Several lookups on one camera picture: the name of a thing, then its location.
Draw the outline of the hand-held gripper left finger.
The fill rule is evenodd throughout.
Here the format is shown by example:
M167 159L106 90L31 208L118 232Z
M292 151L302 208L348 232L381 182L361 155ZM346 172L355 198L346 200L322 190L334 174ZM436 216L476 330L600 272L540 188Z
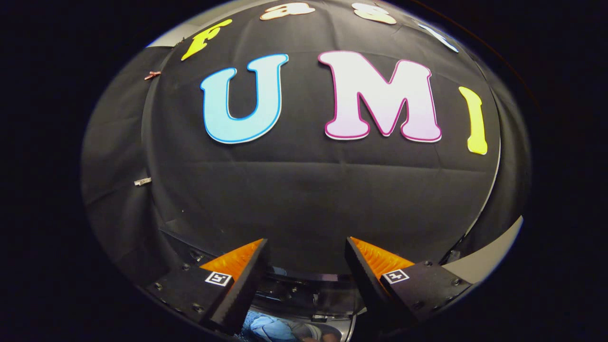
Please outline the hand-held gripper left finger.
M193 324L225 335L241 331L269 260L261 238L211 261L186 263L145 290Z

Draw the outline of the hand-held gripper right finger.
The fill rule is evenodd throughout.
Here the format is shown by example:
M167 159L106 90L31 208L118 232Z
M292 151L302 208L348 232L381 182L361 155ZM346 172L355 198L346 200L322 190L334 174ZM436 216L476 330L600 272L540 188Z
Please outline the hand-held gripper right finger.
M473 288L434 262L413 263L355 237L346 239L345 259L367 311L382 328L419 325Z

